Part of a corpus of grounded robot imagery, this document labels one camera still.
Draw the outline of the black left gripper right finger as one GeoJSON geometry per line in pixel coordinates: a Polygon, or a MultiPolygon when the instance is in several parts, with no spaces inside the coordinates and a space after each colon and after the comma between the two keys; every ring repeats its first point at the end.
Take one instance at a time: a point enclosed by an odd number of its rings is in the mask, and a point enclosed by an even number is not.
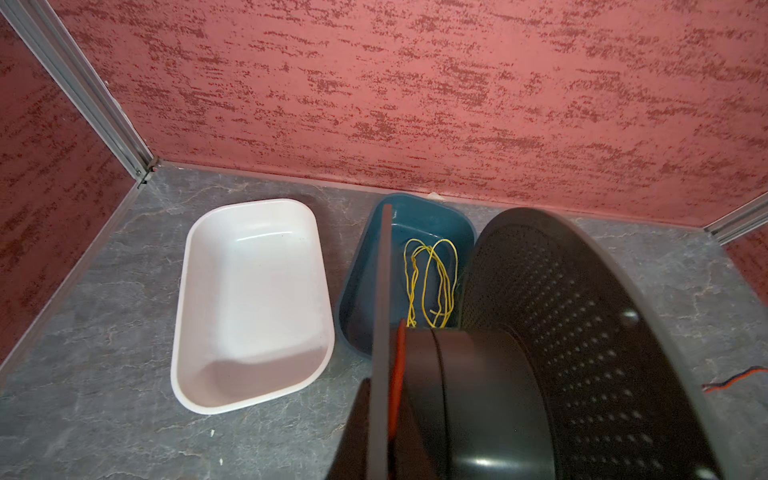
{"type": "Polygon", "coordinates": [[[401,413],[392,440],[393,479],[437,479],[421,438],[420,430],[409,413],[401,413]]]}

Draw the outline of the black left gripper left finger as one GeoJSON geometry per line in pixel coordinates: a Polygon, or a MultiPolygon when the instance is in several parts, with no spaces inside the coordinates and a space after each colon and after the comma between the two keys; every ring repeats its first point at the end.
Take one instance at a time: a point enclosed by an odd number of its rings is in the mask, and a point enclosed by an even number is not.
{"type": "Polygon", "coordinates": [[[371,381],[364,379],[355,396],[327,480],[361,480],[367,473],[371,381]]]}

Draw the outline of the black cable spool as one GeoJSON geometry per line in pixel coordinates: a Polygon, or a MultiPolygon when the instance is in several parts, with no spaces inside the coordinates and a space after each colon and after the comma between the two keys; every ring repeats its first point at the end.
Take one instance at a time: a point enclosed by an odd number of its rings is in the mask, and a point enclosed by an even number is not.
{"type": "Polygon", "coordinates": [[[400,326],[388,424],[401,413],[437,479],[736,479],[739,467],[677,348],[581,230],[530,208],[483,229],[452,329],[400,326]]]}

